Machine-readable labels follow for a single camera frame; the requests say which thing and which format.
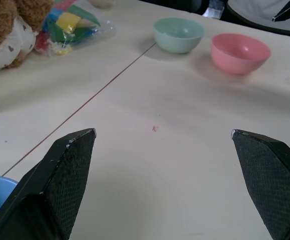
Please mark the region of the white and black robot body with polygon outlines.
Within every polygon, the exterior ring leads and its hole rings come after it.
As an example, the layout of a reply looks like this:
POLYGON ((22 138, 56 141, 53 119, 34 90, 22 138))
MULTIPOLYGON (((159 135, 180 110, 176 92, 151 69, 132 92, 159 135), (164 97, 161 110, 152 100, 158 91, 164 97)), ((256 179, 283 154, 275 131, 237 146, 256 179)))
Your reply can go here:
POLYGON ((290 0, 198 0, 205 12, 220 4, 220 20, 290 37, 290 0))

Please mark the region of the pink plastic bowl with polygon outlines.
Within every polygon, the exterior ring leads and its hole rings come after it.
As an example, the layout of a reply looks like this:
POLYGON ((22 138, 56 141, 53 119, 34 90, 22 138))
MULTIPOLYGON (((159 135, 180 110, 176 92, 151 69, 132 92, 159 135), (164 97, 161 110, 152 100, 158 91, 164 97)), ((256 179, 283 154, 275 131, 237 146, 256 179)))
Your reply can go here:
POLYGON ((238 33, 217 34, 211 39, 210 54, 214 64, 234 75, 247 75, 259 69, 271 56, 263 42, 238 33))

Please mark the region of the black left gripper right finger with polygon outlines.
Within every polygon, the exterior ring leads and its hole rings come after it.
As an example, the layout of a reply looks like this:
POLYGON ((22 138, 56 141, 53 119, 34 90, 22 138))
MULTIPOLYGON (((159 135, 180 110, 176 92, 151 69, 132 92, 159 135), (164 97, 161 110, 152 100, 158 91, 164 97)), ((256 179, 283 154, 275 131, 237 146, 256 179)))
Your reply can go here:
POLYGON ((273 240, 290 240, 290 148, 265 135, 231 133, 245 185, 273 240))

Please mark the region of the beige round object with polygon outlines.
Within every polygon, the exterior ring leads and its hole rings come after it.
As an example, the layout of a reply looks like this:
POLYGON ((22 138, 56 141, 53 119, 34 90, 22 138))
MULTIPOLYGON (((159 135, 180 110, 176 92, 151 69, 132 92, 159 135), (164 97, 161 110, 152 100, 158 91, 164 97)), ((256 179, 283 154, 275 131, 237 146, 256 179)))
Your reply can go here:
POLYGON ((88 0, 94 7, 103 10, 112 9, 117 0, 88 0))

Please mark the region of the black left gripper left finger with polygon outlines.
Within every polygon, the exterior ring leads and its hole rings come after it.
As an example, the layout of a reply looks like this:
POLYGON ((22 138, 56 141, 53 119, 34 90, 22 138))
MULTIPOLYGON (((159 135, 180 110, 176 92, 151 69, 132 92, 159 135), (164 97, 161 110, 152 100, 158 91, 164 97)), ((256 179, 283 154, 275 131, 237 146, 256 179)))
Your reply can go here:
POLYGON ((85 193, 93 128, 56 140, 0 208, 0 240, 69 240, 85 193))

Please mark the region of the brown teddy bear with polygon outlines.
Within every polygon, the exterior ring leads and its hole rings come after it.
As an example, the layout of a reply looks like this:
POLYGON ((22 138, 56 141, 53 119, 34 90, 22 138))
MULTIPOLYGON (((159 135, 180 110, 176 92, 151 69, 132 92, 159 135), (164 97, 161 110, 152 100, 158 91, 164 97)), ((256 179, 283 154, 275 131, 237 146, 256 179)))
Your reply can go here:
POLYGON ((0 0, 0 70, 24 62, 52 5, 53 0, 0 0))

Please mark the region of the green plastic bowl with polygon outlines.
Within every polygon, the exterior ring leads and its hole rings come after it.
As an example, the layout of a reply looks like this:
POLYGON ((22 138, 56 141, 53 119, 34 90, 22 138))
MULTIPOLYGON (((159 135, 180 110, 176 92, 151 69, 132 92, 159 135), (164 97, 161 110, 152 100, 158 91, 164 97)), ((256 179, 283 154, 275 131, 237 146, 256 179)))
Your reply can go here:
POLYGON ((186 54, 198 46, 205 33, 199 23, 186 18, 165 17, 153 24, 156 43, 166 52, 186 54))

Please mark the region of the bag of colourful blocks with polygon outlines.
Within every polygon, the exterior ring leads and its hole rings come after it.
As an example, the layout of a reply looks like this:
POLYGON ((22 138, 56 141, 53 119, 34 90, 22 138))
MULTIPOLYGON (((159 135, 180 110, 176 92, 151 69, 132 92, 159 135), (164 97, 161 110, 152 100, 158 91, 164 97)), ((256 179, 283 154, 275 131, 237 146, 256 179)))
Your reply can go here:
POLYGON ((34 50, 44 56, 63 56, 78 45, 111 38, 115 27, 88 0, 53 0, 36 38, 34 50))

